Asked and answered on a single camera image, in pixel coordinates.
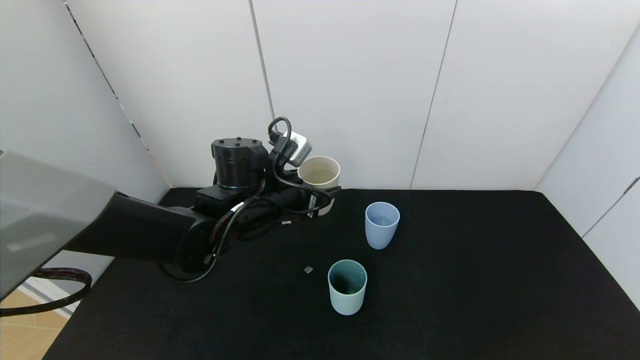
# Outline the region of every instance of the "label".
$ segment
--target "label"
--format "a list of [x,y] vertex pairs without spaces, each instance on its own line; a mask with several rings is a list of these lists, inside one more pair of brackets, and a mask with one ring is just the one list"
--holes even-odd
[[240,204],[238,204],[238,205],[234,206],[233,208],[231,208],[231,210],[230,210],[230,211],[231,211],[231,212],[233,212],[233,213],[235,213],[235,212],[236,212],[236,210],[238,210],[242,205],[244,205],[244,201],[243,201],[243,202],[241,202]]
[[[312,209],[316,206],[316,196],[315,195],[311,195],[311,198],[309,199],[309,207],[307,209]],[[308,213],[307,214],[308,217],[313,218],[314,214],[313,212]]]

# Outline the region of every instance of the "black cable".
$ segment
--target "black cable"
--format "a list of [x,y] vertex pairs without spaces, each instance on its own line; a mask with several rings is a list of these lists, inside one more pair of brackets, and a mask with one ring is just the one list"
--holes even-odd
[[295,218],[292,220],[283,220],[281,218],[278,218],[272,222],[268,222],[266,224],[261,224],[260,226],[254,227],[253,229],[250,229],[248,232],[244,233],[243,236],[240,238],[240,240],[242,241],[250,241],[250,240],[254,240],[257,239],[259,237],[261,237],[262,235],[266,234],[268,231],[270,231],[271,229],[278,227],[280,225],[284,225],[288,222],[290,223],[296,223],[301,221],[302,218]]
[[317,195],[325,197],[327,199],[327,201],[322,205],[314,206],[313,208],[310,208],[310,209],[307,209],[307,210],[303,210],[303,211],[297,211],[297,210],[292,210],[292,209],[286,208],[285,206],[280,205],[280,204],[276,203],[275,201],[273,201],[271,199],[268,199],[268,198],[261,198],[261,199],[269,201],[270,203],[274,204],[275,206],[277,206],[278,208],[280,208],[280,209],[282,209],[284,211],[287,211],[287,212],[292,213],[292,214],[297,214],[297,215],[304,215],[304,214],[312,213],[314,211],[320,210],[320,209],[328,206],[329,204],[331,204],[331,200],[332,199],[331,199],[331,195],[329,195],[327,192],[324,192],[324,191],[322,191],[320,189],[313,188],[311,186],[305,186],[305,185],[292,183],[290,181],[282,179],[278,175],[278,171],[277,171],[278,169],[276,168],[277,165],[278,165],[278,160],[280,159],[281,153],[285,152],[286,149],[288,148],[288,146],[289,146],[289,144],[291,142],[291,133],[292,133],[291,122],[289,122],[289,119],[287,119],[285,117],[277,117],[277,118],[273,119],[271,121],[271,123],[269,123],[269,127],[268,127],[269,133],[273,132],[273,126],[276,123],[280,122],[280,121],[284,121],[285,124],[287,124],[287,136],[286,136],[286,141],[284,143],[284,146],[282,147],[282,149],[280,151],[278,151],[276,153],[276,157],[273,159],[273,175],[276,177],[276,180],[278,180],[279,182],[281,182],[284,185],[290,186],[292,188],[298,188],[298,189],[302,189],[302,190],[306,190],[306,191],[315,193]]
[[41,268],[36,270],[36,272],[31,276],[48,280],[79,281],[84,284],[84,287],[67,297],[59,300],[53,300],[51,302],[46,302],[45,304],[0,309],[0,316],[44,313],[46,311],[69,306],[89,294],[92,282],[91,274],[84,270],[75,268]]
[[262,194],[262,192],[264,191],[264,187],[267,185],[267,179],[264,177],[264,174],[262,175],[262,181],[260,182],[260,188],[258,189],[258,192],[255,193],[255,196],[258,196],[260,194]]
[[207,275],[209,275],[209,273],[211,272],[211,270],[213,270],[214,266],[216,266],[216,262],[218,260],[218,255],[216,254],[216,251],[219,248],[216,248],[215,245],[215,240],[216,240],[216,234],[218,233],[218,230],[220,230],[220,227],[222,226],[222,224],[224,224],[225,221],[227,221],[227,219],[229,218],[229,216],[232,214],[231,210],[228,211],[224,216],[222,216],[220,218],[220,220],[218,220],[218,222],[216,222],[216,225],[213,227],[213,230],[211,231],[211,237],[209,238],[209,243],[211,245],[213,245],[213,251],[212,251],[212,258],[211,258],[211,262],[209,263],[209,266],[207,267],[206,270],[204,270],[204,272],[202,272],[200,275],[197,275],[195,277],[190,277],[190,278],[183,278],[183,277],[177,277],[176,275],[171,274],[171,272],[169,270],[166,269],[166,267],[164,266],[163,263],[158,263],[158,266],[160,267],[160,270],[167,275],[168,277],[172,278],[173,280],[177,281],[177,282],[182,282],[184,284],[190,284],[192,282],[196,282],[196,281],[200,281],[202,279],[204,279]]
[[214,227],[214,229],[213,229],[213,231],[211,233],[211,239],[212,240],[215,240],[214,238],[216,236],[216,233],[217,233],[218,229],[226,221],[226,219],[229,217],[229,215],[233,214],[231,216],[231,218],[229,219],[229,221],[227,222],[227,227],[225,228],[224,233],[222,233],[222,236],[220,237],[220,240],[218,240],[217,244],[214,246],[214,250],[212,252],[212,259],[211,259],[211,262],[209,263],[209,266],[207,267],[207,269],[202,274],[200,274],[200,275],[198,275],[196,277],[189,278],[189,279],[183,279],[183,278],[180,278],[180,277],[177,277],[177,276],[171,274],[171,272],[169,272],[164,267],[164,264],[158,263],[158,266],[160,267],[160,270],[162,270],[162,272],[165,275],[167,275],[168,277],[172,278],[173,280],[176,280],[176,281],[184,283],[184,284],[190,284],[192,282],[197,282],[197,281],[200,281],[200,280],[204,279],[205,277],[207,277],[207,275],[209,275],[211,273],[211,270],[213,270],[213,268],[215,267],[216,263],[218,262],[218,256],[220,256],[220,251],[224,247],[225,240],[227,239],[227,235],[228,235],[229,229],[231,228],[233,223],[236,221],[238,216],[240,216],[240,213],[242,213],[249,206],[251,206],[255,201],[258,201],[258,200],[264,200],[264,199],[260,198],[260,197],[256,197],[256,196],[250,197],[249,199],[246,199],[235,211],[233,209],[229,210],[225,214],[225,216],[223,216],[222,218],[220,218],[220,220],[218,220],[218,222],[216,223],[216,226]]

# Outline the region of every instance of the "cup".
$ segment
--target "cup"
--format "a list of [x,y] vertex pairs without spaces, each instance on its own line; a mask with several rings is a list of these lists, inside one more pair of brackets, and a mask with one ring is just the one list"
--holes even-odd
[[[328,189],[338,186],[340,177],[340,164],[327,156],[312,156],[305,160],[298,168],[298,176],[305,184],[316,189]],[[333,202],[318,211],[318,215],[324,215],[331,210]]]
[[364,232],[374,249],[384,249],[396,233],[400,211],[388,202],[374,202],[364,211]]
[[367,271],[357,261],[340,260],[329,268],[331,306],[342,315],[353,315],[362,307]]

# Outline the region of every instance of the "wooden floor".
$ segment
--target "wooden floor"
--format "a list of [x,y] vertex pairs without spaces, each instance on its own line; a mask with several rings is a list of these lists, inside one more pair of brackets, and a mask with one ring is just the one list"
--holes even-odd
[[[37,301],[15,290],[0,304],[1,307],[36,305]],[[10,316],[0,320],[1,360],[40,360],[56,339],[67,319],[46,313]]]

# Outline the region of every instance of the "wall seam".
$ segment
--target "wall seam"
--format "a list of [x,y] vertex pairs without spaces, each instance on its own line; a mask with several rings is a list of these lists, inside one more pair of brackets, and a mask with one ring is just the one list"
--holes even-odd
[[447,54],[447,46],[449,45],[449,37],[451,36],[451,29],[453,28],[453,20],[456,16],[456,8],[458,7],[458,0],[453,5],[453,12],[451,13],[451,23],[449,24],[449,31],[447,32],[447,40],[444,43],[444,49],[442,51],[442,59],[440,59],[440,68],[438,69],[438,76],[436,77],[436,83],[431,93],[431,102],[429,103],[429,111],[427,112],[427,119],[424,122],[424,129],[422,130],[422,139],[420,140],[420,146],[418,147],[418,155],[415,158],[415,166],[413,167],[413,174],[411,176],[411,183],[409,189],[413,189],[413,181],[415,180],[415,172],[418,170],[418,162],[420,161],[420,152],[422,151],[422,144],[424,143],[424,135],[427,133],[427,125],[429,124],[429,117],[431,116],[431,109],[433,108],[433,99],[435,99],[436,91],[438,89],[438,82],[440,80],[440,74],[442,73],[442,64],[444,64],[444,57]]
[[276,115],[273,111],[273,101],[271,100],[271,89],[269,88],[269,79],[267,77],[267,67],[264,64],[264,56],[262,55],[262,44],[260,43],[260,33],[258,32],[258,22],[255,20],[255,10],[253,9],[253,0],[248,0],[249,11],[251,11],[251,20],[253,22],[253,32],[255,34],[255,43],[258,47],[258,56],[260,57],[260,66],[262,67],[262,77],[264,78],[264,87],[267,91],[267,100],[269,101],[269,110],[271,118],[275,119]]
[[542,176],[540,177],[540,179],[538,180],[538,182],[536,183],[536,186],[533,188],[533,190],[538,191],[538,187],[540,186],[540,183],[542,183],[542,180],[545,178],[545,176],[547,176],[547,173],[549,172],[549,170],[551,170],[551,168],[554,166],[554,163],[556,163],[556,161],[558,160],[558,158],[560,157],[560,154],[562,154],[562,152],[564,151],[564,149],[566,148],[566,146],[571,142],[571,139],[575,136],[575,132],[578,131],[578,129],[580,128],[580,126],[582,125],[582,122],[584,121],[584,118],[587,116],[587,114],[589,113],[589,111],[591,110],[591,108],[593,107],[594,103],[596,102],[596,99],[598,99],[598,96],[600,96],[600,93],[602,93],[602,89],[604,89],[605,85],[609,82],[609,79],[611,79],[611,74],[613,73],[613,71],[616,69],[616,67],[618,66],[618,62],[620,62],[620,59],[622,58],[622,55],[627,51],[627,48],[629,47],[629,43],[631,43],[631,39],[634,36],[634,34],[636,33],[636,31],[640,31],[640,24],[638,26],[636,26],[636,29],[631,32],[631,37],[629,37],[629,40],[627,41],[627,44],[625,45],[625,48],[622,49],[622,51],[620,52],[620,55],[618,56],[618,59],[616,60],[616,62],[613,64],[613,66],[611,67],[611,70],[609,71],[609,75],[607,75],[607,78],[602,82],[602,85],[600,86],[600,88],[598,89],[598,93],[593,97],[593,99],[591,100],[591,104],[589,104],[589,106],[587,107],[587,110],[584,112],[584,114],[582,114],[582,117],[580,118],[580,121],[578,122],[578,124],[575,126],[575,128],[573,129],[573,131],[571,132],[571,135],[569,135],[569,137],[566,139],[566,141],[564,142],[564,145],[562,145],[562,148],[560,149],[560,151],[556,154],[555,158],[553,159],[553,161],[551,161],[551,163],[549,164],[549,166],[547,166],[547,169],[545,170],[545,173],[542,174]]
[[78,30],[78,33],[80,33],[80,36],[82,37],[82,40],[84,41],[84,45],[89,50],[89,53],[91,54],[91,57],[93,58],[93,62],[96,64],[96,66],[98,66],[98,70],[100,70],[100,73],[102,74],[102,78],[107,83],[107,86],[111,90],[111,93],[113,93],[113,97],[115,97],[116,101],[118,101],[118,105],[120,105],[120,109],[122,110],[122,113],[124,114],[124,116],[127,119],[127,121],[129,121],[131,127],[133,128],[133,131],[135,131],[136,135],[138,135],[138,138],[140,139],[140,142],[142,143],[142,146],[144,146],[145,150],[147,150],[147,154],[149,154],[149,156],[151,157],[151,161],[153,162],[154,166],[158,169],[158,172],[160,172],[160,175],[163,177],[163,179],[166,182],[166,184],[169,186],[169,188],[173,188],[173,186],[171,185],[171,182],[169,182],[169,178],[164,174],[164,171],[160,167],[160,164],[158,163],[156,157],[153,155],[151,150],[147,147],[147,144],[145,143],[144,139],[142,139],[142,135],[140,135],[140,132],[138,131],[136,126],[133,124],[133,121],[131,121],[131,118],[129,117],[129,114],[127,114],[127,112],[124,110],[124,107],[122,106],[122,102],[118,98],[118,95],[116,94],[115,90],[113,90],[113,86],[111,86],[111,83],[109,82],[109,79],[107,78],[107,75],[105,75],[104,71],[102,70],[102,67],[100,66],[100,63],[98,62],[98,59],[95,57],[95,54],[93,53],[93,50],[91,50],[91,46],[89,46],[89,43],[86,41],[86,38],[84,37],[84,34],[82,32],[82,29],[80,29],[80,25],[77,23],[73,12],[71,12],[71,8],[69,8],[69,5],[67,4],[66,1],[63,0],[63,3],[65,5],[65,7],[67,8],[67,12],[69,13],[69,16],[71,17],[71,20],[74,22],[74,25],[76,25],[76,29]]
[[607,209],[607,211],[605,211],[604,214],[602,214],[602,216],[587,230],[586,233],[584,233],[583,235],[581,235],[581,238],[584,238],[585,236],[587,236],[587,234],[594,228],[596,227],[596,225],[598,225],[598,223],[604,219],[604,217],[607,216],[607,214],[611,211],[611,209],[615,208],[616,205],[618,205],[618,203],[620,202],[620,200],[622,200],[623,197],[625,197],[625,195],[629,192],[629,190],[631,190],[635,185],[638,184],[638,181],[640,181],[640,176],[635,178],[631,184],[627,187],[627,189],[625,190],[625,192],[622,193],[622,195],[620,195],[620,197],[618,197],[618,200],[616,200],[616,202],[613,203],[613,205],[611,205],[609,207],[609,209]]

